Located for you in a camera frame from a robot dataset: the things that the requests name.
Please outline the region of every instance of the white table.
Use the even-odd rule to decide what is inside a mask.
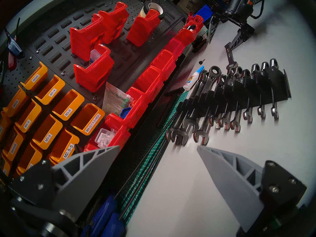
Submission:
[[[253,15],[259,14],[260,6],[255,5]],[[250,126],[242,120],[240,134],[212,128],[207,146],[241,154],[262,167],[266,160],[274,160],[307,186],[299,206],[307,204],[316,178],[315,38],[286,0],[266,0],[262,16],[249,18],[248,23],[256,34],[233,50],[235,61],[251,69],[254,63],[276,58],[280,69],[286,69],[292,98],[277,104],[278,123],[271,116],[271,105],[265,106],[265,122],[254,108]],[[207,69],[217,65],[226,71],[224,45],[237,30],[230,22],[220,25],[212,43],[189,63],[195,64],[191,73],[204,58]],[[197,146],[192,134],[183,147],[169,144],[127,227],[127,237],[235,236],[239,223],[214,185]]]

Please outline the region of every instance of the super glue tube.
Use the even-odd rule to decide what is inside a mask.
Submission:
[[[185,85],[183,86],[184,90],[188,91],[191,89],[191,87],[196,83],[196,81],[198,80],[198,77],[200,75],[200,73],[204,70],[204,66],[201,66],[189,79],[188,81],[185,83]]]

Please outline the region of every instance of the small plastic bag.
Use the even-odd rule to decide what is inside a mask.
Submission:
[[[94,141],[98,144],[99,148],[106,148],[115,134],[116,131],[114,129],[109,131],[107,129],[101,128]]]

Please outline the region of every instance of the black pegboard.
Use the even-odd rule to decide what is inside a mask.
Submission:
[[[100,87],[96,93],[91,93],[76,83],[73,64],[87,68],[88,63],[71,53],[69,29],[71,27],[82,29],[88,26],[91,24],[91,18],[94,13],[98,13],[99,10],[107,12],[113,11],[118,1],[128,5],[127,11],[130,15],[120,36],[111,44],[105,45],[111,50],[110,56],[114,60],[114,66],[107,81],[119,87],[129,73],[161,42],[162,37],[167,37],[168,40],[173,37],[173,34],[169,36],[166,36],[166,34],[184,17],[172,2],[168,0],[158,0],[160,5],[167,12],[167,15],[149,40],[141,47],[135,47],[126,40],[128,31],[134,22],[133,19],[138,16],[144,5],[139,0],[66,0],[44,13],[25,28],[19,34],[19,44],[21,44],[24,49],[28,48],[56,75],[62,78],[73,89],[81,93],[91,103],[96,104],[103,99],[104,86]],[[31,74],[31,72],[25,73],[27,66],[24,66],[24,63],[22,64],[22,69],[19,68],[19,70],[15,70],[12,73],[7,71],[5,75],[9,76],[13,74],[13,77],[18,80],[19,78],[16,76],[17,73],[21,72],[25,77],[27,74]],[[14,91],[15,90],[9,87],[9,90],[6,90],[4,93],[6,96],[5,99],[7,99],[8,93],[8,97],[12,97]]]
[[[5,76],[5,82],[4,82],[4,85],[6,85],[6,86],[4,86],[5,88],[9,85],[10,88],[13,88],[14,90],[18,90],[19,82],[20,81],[24,82],[34,72],[34,70],[36,70],[40,66],[39,65],[39,59],[33,53],[31,53],[29,50],[25,51],[25,55],[26,55],[26,57],[24,59],[19,60],[19,62],[17,63],[18,64],[17,71],[15,71],[15,73],[14,73],[14,76],[17,76],[17,77],[15,78],[14,76],[12,76],[12,74]],[[44,88],[44,86],[53,78],[54,74],[55,73],[52,70],[48,69],[47,78],[45,80],[43,80],[43,82],[34,91],[26,90],[20,84],[21,88],[26,92],[26,94],[29,97],[29,99],[22,106],[20,111],[15,116],[10,118],[11,121],[12,121],[12,125],[11,125],[9,130],[13,129],[14,123],[17,122],[20,119],[20,117],[22,116],[23,112],[26,110],[28,105],[31,103],[31,99],[33,99],[37,104],[39,104],[41,106],[42,112],[39,115],[39,117],[36,119],[36,121],[32,124],[32,127],[25,133],[26,134],[26,138],[23,141],[22,145],[20,146],[20,148],[19,148],[19,150],[18,150],[18,152],[17,152],[17,154],[16,154],[16,156],[15,156],[15,158],[13,160],[13,164],[12,164],[12,168],[10,169],[9,177],[12,177],[13,173],[16,170],[17,164],[20,161],[20,158],[22,157],[24,150],[26,149],[26,146],[30,143],[30,141],[32,140],[35,132],[38,130],[40,125],[43,123],[43,121],[45,120],[45,118],[49,114],[51,114],[57,120],[59,120],[63,124],[63,128],[60,130],[60,132],[54,138],[54,140],[52,141],[50,146],[46,150],[43,150],[43,158],[46,158],[48,156],[48,154],[51,152],[53,146],[55,145],[56,141],[58,140],[58,137],[59,137],[60,133],[62,132],[62,130],[64,128],[66,128],[69,132],[71,132],[74,135],[76,135],[77,137],[79,137],[79,139],[80,139],[79,146],[81,148],[84,148],[84,146],[86,145],[86,143],[89,141],[89,139],[91,137],[91,136],[86,136],[86,135],[82,134],[80,131],[78,131],[77,129],[73,128],[70,125],[70,123],[77,116],[77,114],[80,112],[80,110],[82,110],[82,108],[87,103],[91,103],[88,99],[84,100],[84,102],[81,104],[81,106],[73,113],[73,115],[67,121],[61,120],[54,113],[52,113],[53,108],[60,102],[60,100],[66,95],[66,93],[69,92],[72,89],[72,87],[69,84],[65,83],[65,86],[63,87],[63,89],[54,97],[52,102],[50,104],[48,104],[48,105],[42,104],[35,97]],[[101,125],[101,122],[94,128],[94,130],[96,130],[100,125]],[[0,148],[3,148],[5,146],[5,144],[6,144],[6,139],[4,139],[1,142]]]

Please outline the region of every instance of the black cable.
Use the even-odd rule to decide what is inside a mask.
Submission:
[[[264,6],[264,4],[265,4],[265,0],[262,0],[261,9],[260,9],[260,13],[259,13],[258,16],[250,15],[250,17],[252,17],[253,19],[258,19],[258,18],[260,18],[261,14],[262,14],[262,12],[263,12],[263,6]]]

